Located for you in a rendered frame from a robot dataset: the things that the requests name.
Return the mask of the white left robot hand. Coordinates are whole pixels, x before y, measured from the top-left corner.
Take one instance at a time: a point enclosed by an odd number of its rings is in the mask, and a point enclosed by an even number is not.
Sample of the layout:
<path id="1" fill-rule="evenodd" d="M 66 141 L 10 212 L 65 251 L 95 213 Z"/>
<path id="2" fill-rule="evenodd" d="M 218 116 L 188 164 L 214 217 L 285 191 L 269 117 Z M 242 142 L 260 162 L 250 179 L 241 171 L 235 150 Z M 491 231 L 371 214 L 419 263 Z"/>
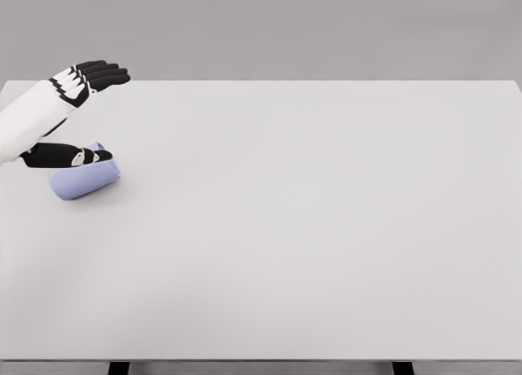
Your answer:
<path id="1" fill-rule="evenodd" d="M 105 60 L 74 64 L 36 82 L 0 110 L 0 167 L 21 159 L 29 168 L 63 169 L 113 159 L 111 152 L 67 143 L 45 143 L 94 95 L 131 80 L 126 68 Z"/>

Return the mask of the lavender plastic cup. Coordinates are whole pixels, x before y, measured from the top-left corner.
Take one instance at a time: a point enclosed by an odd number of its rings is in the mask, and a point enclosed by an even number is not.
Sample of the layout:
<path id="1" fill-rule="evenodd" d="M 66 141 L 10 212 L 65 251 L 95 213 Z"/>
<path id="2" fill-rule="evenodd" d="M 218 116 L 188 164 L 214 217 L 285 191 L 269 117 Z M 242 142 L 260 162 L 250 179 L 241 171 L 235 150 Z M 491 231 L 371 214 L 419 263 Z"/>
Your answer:
<path id="1" fill-rule="evenodd" d="M 51 190 L 64 201 L 71 201 L 97 191 L 121 177 L 113 158 L 107 161 L 60 168 L 52 172 L 48 182 Z"/>

